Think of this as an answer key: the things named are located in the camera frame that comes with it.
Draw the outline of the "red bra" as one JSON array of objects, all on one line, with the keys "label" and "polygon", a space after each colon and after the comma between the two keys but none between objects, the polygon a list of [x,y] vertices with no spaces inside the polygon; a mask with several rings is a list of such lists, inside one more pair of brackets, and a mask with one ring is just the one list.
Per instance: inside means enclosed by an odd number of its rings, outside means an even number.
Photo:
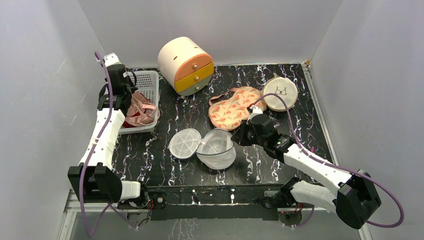
[{"label": "red bra", "polygon": [[132,120],[125,120],[122,124],[123,128],[135,128],[137,125]]}]

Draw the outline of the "white mesh laundry bag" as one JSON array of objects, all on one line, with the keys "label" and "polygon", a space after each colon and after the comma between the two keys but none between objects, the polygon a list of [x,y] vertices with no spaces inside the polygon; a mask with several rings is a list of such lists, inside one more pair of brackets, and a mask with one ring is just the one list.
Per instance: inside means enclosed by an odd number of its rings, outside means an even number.
[{"label": "white mesh laundry bag", "polygon": [[171,138],[168,149],[173,157],[180,160],[196,155],[212,170],[230,167],[237,155],[232,134],[221,128],[214,128],[205,136],[194,128],[181,130]]}]

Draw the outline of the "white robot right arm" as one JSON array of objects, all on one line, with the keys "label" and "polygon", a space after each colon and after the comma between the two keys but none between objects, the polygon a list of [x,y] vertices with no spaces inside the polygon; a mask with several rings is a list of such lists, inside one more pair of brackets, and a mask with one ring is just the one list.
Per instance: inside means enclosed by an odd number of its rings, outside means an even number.
[{"label": "white robot right arm", "polygon": [[368,173],[360,170],[359,175],[355,175],[317,162],[317,155],[304,153],[295,139],[279,133],[265,114],[242,120],[231,140],[244,147],[261,146],[271,158],[317,181],[312,184],[293,177],[274,195],[265,194],[266,207],[295,207],[298,203],[307,203],[336,213],[346,225],[359,230],[382,204],[374,184],[368,180]]}]

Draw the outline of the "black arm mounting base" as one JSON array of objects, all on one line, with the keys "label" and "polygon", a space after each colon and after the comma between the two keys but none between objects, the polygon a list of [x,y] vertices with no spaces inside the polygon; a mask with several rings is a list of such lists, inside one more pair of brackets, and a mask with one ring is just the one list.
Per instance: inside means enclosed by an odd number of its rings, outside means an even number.
[{"label": "black arm mounting base", "polygon": [[142,186],[138,198],[118,204],[120,210],[147,212],[153,221],[174,219],[262,219],[297,225],[310,205],[284,203],[280,184]]}]

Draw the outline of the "pink bra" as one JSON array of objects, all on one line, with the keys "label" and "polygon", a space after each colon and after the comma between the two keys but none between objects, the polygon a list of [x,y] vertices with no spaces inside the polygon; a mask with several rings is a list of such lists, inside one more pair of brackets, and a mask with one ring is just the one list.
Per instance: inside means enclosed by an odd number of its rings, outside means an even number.
[{"label": "pink bra", "polygon": [[159,113],[159,108],[156,105],[152,104],[143,94],[136,91],[132,94],[131,105],[125,120],[133,121],[136,127],[147,127],[155,122]]}]

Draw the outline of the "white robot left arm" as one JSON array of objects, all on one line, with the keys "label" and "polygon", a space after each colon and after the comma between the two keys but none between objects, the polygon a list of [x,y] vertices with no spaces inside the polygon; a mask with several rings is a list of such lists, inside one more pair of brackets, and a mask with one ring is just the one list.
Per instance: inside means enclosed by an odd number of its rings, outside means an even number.
[{"label": "white robot left arm", "polygon": [[121,63],[102,65],[106,85],[100,90],[96,122],[88,147],[68,179],[80,203],[118,203],[130,200],[137,208],[149,203],[139,181],[121,180],[112,170],[119,131],[131,106],[134,86]]}]

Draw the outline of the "floral peach bra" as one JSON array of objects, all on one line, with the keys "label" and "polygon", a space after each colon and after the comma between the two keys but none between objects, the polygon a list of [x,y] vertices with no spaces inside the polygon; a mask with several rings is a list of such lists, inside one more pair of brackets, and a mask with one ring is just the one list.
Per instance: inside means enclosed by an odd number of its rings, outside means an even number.
[{"label": "floral peach bra", "polygon": [[250,86],[231,88],[227,92],[211,97],[208,116],[216,128],[232,131],[250,116],[249,107],[262,96],[261,91]]}]

